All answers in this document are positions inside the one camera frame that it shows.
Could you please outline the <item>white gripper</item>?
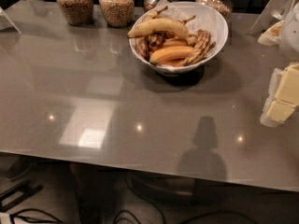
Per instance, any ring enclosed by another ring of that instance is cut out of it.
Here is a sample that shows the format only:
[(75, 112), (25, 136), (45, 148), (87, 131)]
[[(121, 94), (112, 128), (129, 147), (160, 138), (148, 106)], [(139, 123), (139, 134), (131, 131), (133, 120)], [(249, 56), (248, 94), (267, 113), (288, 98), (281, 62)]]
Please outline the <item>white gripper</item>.
[[(299, 2), (291, 6), (284, 20), (278, 21), (262, 33), (258, 42), (265, 46), (279, 46), (289, 60), (299, 60)], [(276, 68), (271, 76), (268, 97), (260, 117), (262, 125), (282, 125), (299, 106), (299, 63), (290, 63), (284, 70)]]

